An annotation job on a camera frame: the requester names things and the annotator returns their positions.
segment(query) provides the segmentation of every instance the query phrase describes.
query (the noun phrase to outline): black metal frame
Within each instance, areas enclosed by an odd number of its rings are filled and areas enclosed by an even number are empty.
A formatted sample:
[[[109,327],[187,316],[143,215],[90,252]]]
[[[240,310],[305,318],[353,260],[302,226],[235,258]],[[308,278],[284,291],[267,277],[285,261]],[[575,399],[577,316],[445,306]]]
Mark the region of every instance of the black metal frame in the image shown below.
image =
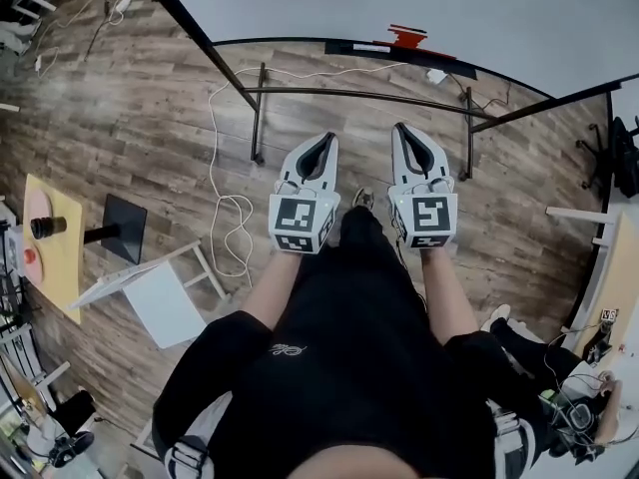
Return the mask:
[[[465,171],[459,173],[459,179],[466,181],[472,179],[472,169],[474,163],[474,134],[485,130],[500,126],[502,124],[510,123],[524,117],[532,116],[546,110],[552,110],[557,107],[562,107],[570,103],[575,103],[593,96],[600,94],[609,94],[612,91],[621,89],[621,82],[633,80],[639,78],[639,74],[632,75],[623,79],[619,79],[613,82],[609,82],[596,87],[591,87],[583,91],[579,91],[573,94],[569,94],[562,98],[548,98],[539,103],[529,105],[528,107],[515,110],[508,114],[504,114],[499,117],[486,114],[483,110],[474,109],[472,106],[472,91],[468,87],[466,92],[462,94],[462,98],[465,99],[465,107],[454,107],[451,105],[444,105],[442,103],[436,103],[432,101],[420,100],[415,98],[405,98],[402,96],[395,96],[392,94],[376,94],[364,91],[347,91],[337,89],[321,89],[321,88],[305,88],[305,87],[266,87],[264,82],[266,80],[267,68],[265,63],[261,64],[260,77],[258,85],[256,87],[245,87],[240,79],[235,75],[233,70],[229,67],[226,61],[216,50],[213,42],[208,38],[206,33],[193,19],[193,17],[186,10],[180,0],[158,0],[171,14],[178,24],[191,36],[200,49],[209,57],[211,62],[220,70],[220,72],[227,78],[229,83],[240,93],[245,101],[253,108],[255,112],[255,119],[253,125],[253,136],[251,140],[251,160],[258,165],[264,164],[264,158],[259,151],[259,130],[260,130],[260,118],[261,118],[261,106],[262,106],[262,94],[321,94],[325,96],[347,96],[354,98],[376,99],[383,101],[393,101],[397,103],[407,103],[409,105],[417,105],[421,107],[428,107],[437,110],[443,110],[446,112],[453,112],[462,114],[466,117],[468,123],[468,149],[467,149],[467,162]],[[485,121],[474,125],[473,117],[478,119],[484,119]]]

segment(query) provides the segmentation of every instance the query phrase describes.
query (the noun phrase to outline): white cable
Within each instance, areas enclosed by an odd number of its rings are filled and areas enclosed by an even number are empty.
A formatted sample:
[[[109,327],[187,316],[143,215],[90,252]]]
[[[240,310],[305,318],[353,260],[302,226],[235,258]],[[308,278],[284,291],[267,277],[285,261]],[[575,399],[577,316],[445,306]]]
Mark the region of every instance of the white cable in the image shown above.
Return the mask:
[[[44,30],[44,32],[42,33],[42,35],[40,36],[40,39],[38,40],[38,46],[36,47],[36,59],[38,58],[38,52],[40,51],[40,45],[42,44],[42,40],[44,39],[44,37],[47,35],[47,32],[49,32],[49,30],[51,29],[51,27],[53,27],[53,25],[57,25],[58,28],[61,29],[65,29],[67,28],[69,25],[71,25],[77,18],[78,16],[80,16],[84,10],[91,4],[91,2],[93,2],[94,0],[88,0],[87,3],[85,3],[82,8],[76,13],[76,15],[71,18],[66,24],[62,24],[60,23],[58,20],[52,21],[51,23],[49,23],[49,25],[47,26],[47,28]],[[109,25],[120,25],[120,23],[122,23],[124,21],[124,13],[120,12],[120,19],[119,21],[114,22],[113,21],[113,12],[116,10],[116,6],[118,5],[118,2],[120,0],[116,0],[116,2],[113,4],[113,7],[111,8],[111,15],[109,16],[109,20],[108,23]],[[53,46],[51,48],[48,48],[47,50],[45,50],[41,55],[47,55],[49,52],[55,52],[55,55],[53,57],[53,61],[51,62],[51,64],[49,64],[47,66],[47,68],[42,72],[42,74],[38,73],[38,78],[42,79],[45,77],[45,75],[47,74],[47,72],[53,67],[53,65],[56,63],[56,61],[58,60],[58,54],[60,53],[60,47],[59,46]]]
[[[62,24],[60,23],[58,20],[52,21],[51,23],[49,23],[49,25],[47,26],[47,28],[44,29],[44,32],[42,33],[42,35],[40,36],[40,39],[38,40],[38,46],[36,47],[36,59],[38,58],[38,52],[40,51],[40,45],[42,44],[42,40],[45,38],[45,36],[47,35],[47,32],[49,32],[49,29],[51,29],[51,27],[53,27],[54,25],[57,25],[58,28],[62,28],[65,29],[67,28],[69,25],[71,25],[78,16],[80,16],[84,10],[91,4],[91,2],[93,2],[94,0],[88,0],[87,3],[85,3],[82,8],[76,13],[76,15],[71,18],[66,24]],[[42,74],[38,73],[38,78],[44,78],[44,76],[47,74],[47,72],[53,67],[53,65],[56,63],[56,60],[58,59],[58,54],[60,53],[60,47],[58,46],[54,46],[52,48],[48,48],[47,50],[45,50],[45,52],[42,55],[46,55],[47,53],[51,52],[51,51],[55,51],[55,56],[53,57],[53,62],[51,62],[51,64],[49,64],[49,66],[47,66],[47,69],[45,69]]]
[[[274,69],[274,68],[266,68],[267,71],[273,71],[274,73],[281,73],[283,75],[288,75],[288,76],[292,76],[294,78],[297,78],[299,80],[304,80],[306,78],[310,78],[313,76],[339,76],[339,75],[344,75],[346,73],[353,73],[353,72],[359,72],[359,73],[376,73],[377,71],[382,71],[384,69],[390,69],[390,68],[394,68],[397,66],[403,66],[405,65],[405,63],[400,62],[400,63],[396,63],[396,64],[389,64],[388,66],[382,66],[380,68],[375,68],[375,69],[364,69],[364,68],[353,68],[353,69],[344,69],[343,71],[337,71],[335,73],[311,73],[309,75],[297,75],[295,73],[289,73],[288,71],[282,71],[280,69]],[[235,75],[239,75],[241,73],[246,73],[247,71],[260,71],[261,68],[259,67],[255,67],[255,68],[245,68],[245,69],[241,69],[240,71],[236,71]],[[214,145],[213,145],[213,157],[211,158],[211,163],[209,164],[209,179],[211,181],[211,185],[213,186],[213,190],[216,194],[216,197],[218,198],[216,200],[216,209],[215,212],[213,214],[213,221],[211,222],[211,230],[209,232],[209,239],[210,239],[210,243],[211,243],[211,256],[213,258],[213,268],[215,269],[215,271],[220,274],[221,276],[228,276],[228,277],[238,277],[238,276],[243,276],[246,275],[248,280],[249,280],[249,286],[253,287],[253,281],[251,279],[251,273],[249,272],[249,260],[251,259],[251,255],[253,253],[253,237],[251,236],[251,233],[249,233],[247,231],[247,229],[245,228],[245,224],[249,221],[249,219],[251,218],[251,215],[253,214],[253,204],[251,203],[251,201],[246,198],[245,196],[241,196],[241,195],[221,195],[220,191],[218,190],[218,187],[216,186],[216,183],[213,179],[213,164],[215,163],[216,160],[216,155],[218,154],[218,125],[216,124],[216,116],[213,112],[213,106],[211,105],[211,100],[213,100],[213,98],[215,98],[218,94],[220,94],[222,91],[224,91],[227,87],[229,87],[229,85],[231,84],[231,82],[227,82],[226,84],[224,84],[220,89],[216,90],[215,92],[213,92],[211,94],[211,96],[209,96],[209,111],[211,112],[211,121],[213,122],[213,130],[215,132],[215,141],[214,141]],[[228,273],[226,271],[221,271],[218,268],[218,261],[216,259],[216,253],[215,253],[215,249],[213,247],[213,231],[216,225],[216,221],[218,219],[218,211],[220,210],[220,203],[222,203],[223,201],[229,201],[231,203],[233,203],[235,205],[235,207],[238,209],[238,213],[239,213],[239,223],[232,229],[230,230],[224,237],[224,245],[225,248],[227,249],[227,251],[233,256],[233,258],[239,262],[242,265],[242,270],[238,271],[237,273]],[[242,210],[242,206],[240,206],[239,201],[244,201],[249,205],[249,214],[244,217],[244,212]],[[236,253],[234,253],[231,248],[229,247],[229,236],[232,235],[233,233],[236,233],[237,231],[242,231],[248,238],[249,238],[249,243],[251,244],[249,247],[249,253],[247,253],[246,258],[241,258],[239,257]]]
[[[573,410],[575,410],[575,411],[577,411],[577,407],[574,405],[574,403],[572,402],[572,400],[571,400],[571,399],[570,399],[570,398],[569,398],[569,397],[568,397],[568,396],[567,396],[564,392],[562,392],[562,390],[561,390],[562,385],[566,382],[566,380],[567,380],[567,379],[569,379],[569,378],[570,378],[570,375],[568,375],[568,377],[567,377],[567,378],[565,378],[565,379],[561,382],[561,384],[559,384],[559,378],[557,377],[557,373],[556,373],[556,371],[555,371],[552,367],[550,367],[550,365],[548,365],[548,362],[547,362],[547,360],[546,360],[546,357],[548,356],[548,350],[550,349],[550,346],[551,346],[552,344],[554,344],[554,343],[555,343],[555,341],[556,341],[556,340],[558,340],[558,339],[560,339],[561,337],[563,337],[563,336],[567,335],[568,333],[577,333],[577,332],[580,332],[580,331],[583,331],[583,330],[587,330],[587,329],[589,329],[589,328],[594,328],[595,326],[600,326],[600,325],[601,325],[601,323],[590,324],[590,325],[588,325],[588,326],[584,326],[583,328],[578,328],[578,329],[576,329],[576,330],[568,330],[568,331],[563,331],[563,332],[561,332],[559,335],[557,335],[554,339],[552,339],[552,340],[548,343],[548,346],[546,347],[546,352],[543,354],[543,363],[544,363],[544,365],[545,365],[546,367],[548,367],[548,369],[550,369],[550,371],[552,372],[553,376],[555,377],[555,383],[557,384],[557,393],[558,393],[558,394],[563,395],[564,399],[565,399],[566,401],[568,401],[568,404],[570,404],[570,406],[572,407],[572,409],[573,409]],[[587,440],[590,440],[590,443],[591,443],[591,444],[594,444],[594,441],[592,440],[592,438],[590,438],[590,436],[586,434],[587,429],[584,429],[583,431],[576,431],[576,430],[575,430],[572,426],[570,426],[570,429],[572,430],[572,432],[573,432],[574,434],[576,434],[576,435],[580,435],[580,436],[583,436],[583,437],[584,437],[584,438],[586,438]]]

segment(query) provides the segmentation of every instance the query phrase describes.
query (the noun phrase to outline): black stand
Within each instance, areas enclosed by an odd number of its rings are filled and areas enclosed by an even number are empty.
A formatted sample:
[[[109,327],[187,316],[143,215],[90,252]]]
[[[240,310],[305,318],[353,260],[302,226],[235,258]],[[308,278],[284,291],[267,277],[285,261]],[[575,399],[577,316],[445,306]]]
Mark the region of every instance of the black stand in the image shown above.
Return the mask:
[[[240,95],[245,99],[245,101],[253,108],[255,111],[255,119],[253,124],[253,139],[251,142],[251,160],[257,163],[258,165],[264,164],[264,158],[262,154],[258,150],[258,130],[260,128],[260,116],[261,116],[261,94],[322,94],[325,96],[346,96],[352,98],[366,98],[366,99],[375,99],[375,100],[383,100],[383,101],[394,101],[399,103],[408,103],[409,105],[417,105],[420,107],[428,107],[434,108],[438,110],[443,110],[445,112],[453,112],[456,114],[462,114],[467,117],[468,121],[468,153],[467,153],[467,162],[466,162],[466,170],[460,172],[459,179],[461,181],[465,181],[468,179],[472,179],[472,163],[473,163],[473,153],[474,153],[474,144],[473,144],[473,135],[475,133],[479,133],[485,130],[489,130],[490,128],[494,128],[495,126],[500,126],[502,124],[510,123],[512,121],[516,121],[517,119],[521,119],[523,117],[532,116],[534,114],[538,114],[539,112],[545,112],[546,110],[552,110],[557,107],[561,107],[563,105],[568,105],[569,103],[575,103],[577,101],[585,100],[587,98],[592,98],[593,96],[598,96],[600,94],[610,93],[612,91],[616,91],[621,89],[621,83],[629,80],[634,80],[639,78],[639,74],[632,75],[626,78],[621,78],[619,80],[615,80],[613,82],[609,82],[607,84],[598,85],[596,87],[592,87],[590,89],[586,89],[584,91],[579,91],[574,94],[569,94],[568,96],[564,96],[562,98],[548,98],[547,100],[541,101],[539,103],[535,103],[534,105],[530,105],[528,107],[521,108],[519,110],[515,110],[514,112],[510,112],[501,117],[491,116],[486,114],[483,110],[473,109],[472,108],[472,98],[470,97],[471,91],[468,88],[466,90],[466,94],[464,96],[467,98],[466,106],[463,107],[455,107],[452,105],[444,105],[442,103],[435,103],[432,101],[420,100],[415,98],[404,98],[401,96],[395,96],[391,94],[376,94],[364,91],[347,91],[347,90],[337,90],[337,89],[321,89],[321,88],[304,88],[304,87],[265,87],[264,81],[266,77],[266,66],[264,63],[261,65],[260,69],[260,77],[258,80],[258,85],[256,87],[245,87],[240,79],[235,75],[233,70],[229,67],[229,65],[225,62],[222,56],[215,49],[213,43],[207,36],[207,34],[202,30],[200,25],[193,19],[191,14],[186,10],[184,5],[180,0],[158,0],[173,16],[173,18],[178,22],[178,24],[191,36],[191,38],[195,41],[195,43],[200,47],[200,49],[209,57],[211,62],[220,70],[220,72],[227,78],[229,83],[240,93]],[[403,50],[401,48],[391,48],[391,53],[393,50]],[[257,94],[257,98],[254,99],[252,93]],[[478,119],[483,119],[484,122],[478,125],[473,124],[472,118],[476,117]]]
[[[140,264],[146,222],[147,210],[108,194],[102,226],[85,231],[84,244],[100,241],[106,250],[133,264]]]

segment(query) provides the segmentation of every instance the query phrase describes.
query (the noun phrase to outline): power cord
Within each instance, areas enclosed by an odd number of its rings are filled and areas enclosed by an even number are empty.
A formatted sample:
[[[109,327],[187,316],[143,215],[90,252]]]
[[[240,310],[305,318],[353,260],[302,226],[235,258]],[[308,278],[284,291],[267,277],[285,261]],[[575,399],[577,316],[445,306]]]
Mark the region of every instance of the power cord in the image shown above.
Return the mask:
[[[100,23],[100,26],[96,30],[95,34],[93,34],[93,38],[91,39],[91,43],[89,43],[89,48],[87,49],[87,53],[84,56],[84,62],[87,62],[87,59],[89,58],[89,55],[91,55],[91,50],[93,49],[93,45],[96,42],[96,39],[98,38],[98,34],[102,30],[102,27],[104,27],[107,23],[109,23],[109,5],[110,5],[109,1],[105,0],[105,2],[104,2],[104,19],[102,20],[102,23]]]
[[[40,46],[42,45],[42,40],[46,37],[47,32],[49,32],[49,30],[51,29],[51,27],[53,27],[54,25],[56,25],[58,28],[61,29],[65,29],[67,28],[69,25],[71,25],[77,18],[78,16],[80,16],[84,10],[89,7],[89,5],[93,2],[94,0],[88,0],[83,6],[82,8],[75,14],[75,16],[73,16],[73,18],[71,18],[67,23],[65,23],[64,25],[62,23],[60,23],[58,20],[52,21],[51,23],[49,23],[49,25],[47,26],[46,29],[44,29],[44,32],[42,33],[42,35],[40,36],[40,39],[38,40],[38,45],[36,47],[36,72],[38,73],[38,78],[42,79],[46,76],[46,74],[49,72],[49,70],[53,67],[53,65],[56,63],[56,60],[58,60],[58,54],[60,53],[60,47],[58,46],[53,46],[51,48],[48,48],[47,50],[45,50],[42,54],[40,54]],[[49,66],[47,66],[47,69],[45,69],[42,74],[40,74],[40,70],[42,69],[42,56],[47,55],[49,52],[55,52],[54,57],[53,57],[53,61],[51,61],[51,64],[49,64]]]
[[[340,75],[344,75],[346,73],[376,73],[378,71],[382,71],[384,69],[390,69],[390,68],[395,68],[398,66],[403,66],[405,65],[405,63],[401,62],[401,63],[396,63],[396,64],[389,64],[388,66],[382,66],[380,68],[375,68],[375,69],[363,69],[363,68],[354,68],[354,69],[345,69],[342,71],[337,71],[335,73],[311,73],[309,75],[298,75],[295,73],[289,73],[288,71],[282,71],[280,69],[274,69],[274,68],[266,68],[267,71],[271,71],[273,73],[280,73],[283,75],[287,75],[287,76],[292,76],[294,78],[297,78],[299,80],[304,80],[306,78],[311,78],[311,77],[315,77],[315,76],[340,76]],[[255,67],[255,68],[245,68],[245,69],[241,69],[239,71],[235,72],[235,75],[240,75],[242,73],[247,73],[248,71],[260,71],[260,67]],[[216,185],[215,180],[213,179],[213,165],[215,163],[216,160],[216,156],[218,154],[218,125],[216,124],[216,116],[215,113],[213,112],[213,106],[211,104],[211,101],[218,95],[220,94],[222,91],[224,91],[227,87],[229,87],[229,85],[231,84],[231,82],[227,82],[226,84],[224,84],[220,89],[217,89],[216,91],[214,91],[211,96],[209,96],[209,111],[211,112],[211,121],[213,122],[213,130],[215,132],[215,141],[214,141],[214,146],[213,146],[213,157],[211,158],[211,163],[209,164],[209,180],[211,181],[211,186],[213,187],[213,190],[215,192],[216,195],[216,209],[213,215],[213,220],[211,222],[211,230],[209,231],[209,239],[210,239],[210,245],[211,245],[211,257],[213,259],[213,268],[215,269],[215,271],[220,274],[221,276],[226,276],[226,277],[239,277],[239,276],[247,276],[247,279],[249,280],[249,286],[253,287],[253,281],[251,279],[251,273],[249,271],[249,260],[251,259],[251,255],[253,254],[253,237],[251,236],[251,233],[249,233],[247,231],[247,229],[245,228],[245,224],[249,221],[249,219],[251,218],[254,208],[253,208],[253,203],[251,203],[251,201],[243,196],[243,195],[222,195],[220,194],[220,191],[218,190],[218,187]],[[233,228],[231,229],[224,237],[224,246],[227,249],[227,251],[231,254],[231,256],[242,265],[242,270],[238,271],[236,273],[229,273],[227,271],[221,271],[218,267],[218,260],[216,258],[216,253],[215,253],[215,248],[213,246],[213,231],[215,229],[215,225],[216,225],[216,221],[218,219],[218,212],[220,211],[220,204],[223,202],[229,202],[231,204],[233,204],[235,206],[235,208],[238,210],[238,214],[239,214],[239,223]],[[249,207],[249,212],[245,217],[245,213],[242,209],[242,206],[240,205],[240,202],[244,202],[247,204],[247,206]],[[231,248],[229,247],[229,237],[231,235],[233,235],[234,233],[238,232],[238,231],[242,231],[247,238],[249,239],[249,243],[250,243],[250,248],[249,248],[249,252],[247,253],[245,258],[241,258],[239,257],[236,253],[234,253]]]
[[[466,94],[466,89],[464,89],[464,87],[461,85],[461,82],[459,82],[459,80],[457,80],[457,78],[449,73],[450,78],[459,86],[459,89],[461,89],[461,92],[465,95]],[[492,98],[488,103],[486,103],[483,107],[479,106],[477,104],[477,102],[475,100],[472,100],[472,103],[474,104],[475,107],[477,107],[478,109],[481,109],[482,111],[485,111],[491,103],[502,103],[504,106],[508,106],[508,104],[510,103],[510,89],[512,88],[512,80],[508,80],[508,89],[506,90],[506,101],[503,101],[502,99],[499,98]]]
[[[599,326],[601,326],[601,323],[600,323],[600,322],[599,322],[599,323],[596,323],[596,324],[590,324],[590,325],[588,325],[588,326],[584,326],[583,328],[578,328],[578,329],[576,329],[576,330],[568,330],[568,331],[561,332],[559,335],[557,335],[554,339],[552,339],[552,340],[548,343],[548,346],[547,346],[547,348],[546,348],[546,352],[545,352],[545,353],[544,353],[544,355],[543,355],[543,363],[544,363],[544,365],[545,365],[548,369],[550,369],[550,372],[552,372],[552,374],[553,374],[553,376],[554,376],[554,378],[555,378],[555,383],[557,384],[557,393],[558,393],[558,394],[563,395],[564,399],[568,402],[568,404],[570,404],[570,406],[572,407],[572,409],[573,409],[573,410],[575,410],[575,411],[577,410],[576,406],[574,405],[574,403],[572,402],[572,400],[571,400],[571,399],[570,399],[570,398],[569,398],[569,397],[568,397],[568,396],[567,396],[567,395],[566,395],[566,394],[565,394],[565,393],[561,390],[561,389],[562,389],[562,387],[563,387],[563,385],[564,385],[564,383],[565,383],[566,381],[568,381],[570,378],[572,378],[572,377],[578,377],[578,376],[587,376],[587,377],[590,377],[590,378],[596,379],[597,381],[600,381],[600,382],[602,382],[602,383],[603,383],[603,380],[602,380],[601,378],[598,378],[597,376],[590,375],[590,374],[575,374],[575,375],[569,375],[569,376],[568,376],[567,378],[565,378],[565,379],[564,379],[561,383],[559,383],[559,378],[557,377],[557,372],[556,372],[556,371],[555,371],[555,370],[554,370],[554,369],[553,369],[553,368],[552,368],[552,367],[548,364],[548,361],[546,360],[546,358],[547,358],[547,356],[548,356],[548,351],[550,350],[550,346],[551,346],[552,344],[554,344],[557,340],[559,340],[561,337],[564,337],[564,336],[565,336],[565,335],[567,335],[568,333],[577,333],[577,332],[580,332],[580,331],[587,330],[587,329],[589,329],[589,328],[595,328],[595,327],[599,327]],[[584,383],[586,383],[586,384],[588,385],[588,383],[587,383],[587,382],[586,382],[583,378],[578,377],[577,379],[579,379],[579,380],[583,381]],[[585,447],[589,447],[590,445],[595,445],[595,442],[592,440],[592,438],[590,438],[590,436],[589,436],[588,434],[586,434],[586,431],[587,431],[587,430],[583,430],[583,431],[576,431],[576,430],[575,430],[575,429],[573,429],[573,428],[571,428],[571,429],[572,429],[572,431],[573,431],[573,434],[574,434],[574,435],[583,436],[584,438],[586,438],[587,440],[589,440],[589,441],[590,441],[590,444],[581,444],[580,442],[575,442],[575,443],[578,443],[578,444],[583,445],[583,446],[585,446]],[[566,433],[566,432],[564,432],[564,431],[561,431],[561,430],[558,430],[558,429],[557,429],[557,431],[559,431],[559,432],[560,432],[560,433],[562,433],[562,434],[565,434],[565,435],[570,436],[570,434],[569,434],[569,433]],[[637,433],[637,431],[639,431],[639,427],[638,427],[638,428],[637,428],[637,430],[635,430],[635,432],[634,432],[632,435],[630,435],[630,436],[631,436],[631,437],[632,437],[632,436],[634,436],[634,435]],[[620,441],[620,442],[609,442],[609,443],[608,443],[606,446],[604,446],[604,447],[611,446],[611,445],[615,445],[616,443],[622,443],[622,441]]]
[[[106,422],[107,424],[111,424],[113,427],[117,427],[118,429],[120,429],[121,431],[124,431],[125,433],[129,433],[130,435],[132,435],[133,433],[127,429],[125,429],[124,427],[122,427],[120,424],[116,424],[115,422],[113,422],[112,420],[109,420],[105,417],[94,417],[93,418],[94,422]]]

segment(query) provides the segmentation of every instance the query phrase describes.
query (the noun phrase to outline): black office chair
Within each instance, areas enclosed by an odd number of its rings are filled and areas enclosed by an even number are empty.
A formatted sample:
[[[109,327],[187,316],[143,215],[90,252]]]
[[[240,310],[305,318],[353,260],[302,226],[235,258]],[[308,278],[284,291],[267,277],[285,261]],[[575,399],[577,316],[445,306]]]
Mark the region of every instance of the black office chair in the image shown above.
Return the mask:
[[[594,150],[588,143],[578,140],[576,146],[585,149],[595,158],[595,170],[587,182],[581,184],[581,188],[589,190],[596,180],[601,182],[602,188],[606,186],[610,177],[614,174],[615,187],[628,198],[639,193],[639,149],[634,145],[633,137],[639,135],[639,118],[635,117],[637,128],[631,132],[626,130],[623,121],[616,117],[609,135],[610,144],[604,149],[599,127],[591,124],[588,129],[594,130],[597,135],[597,148]]]

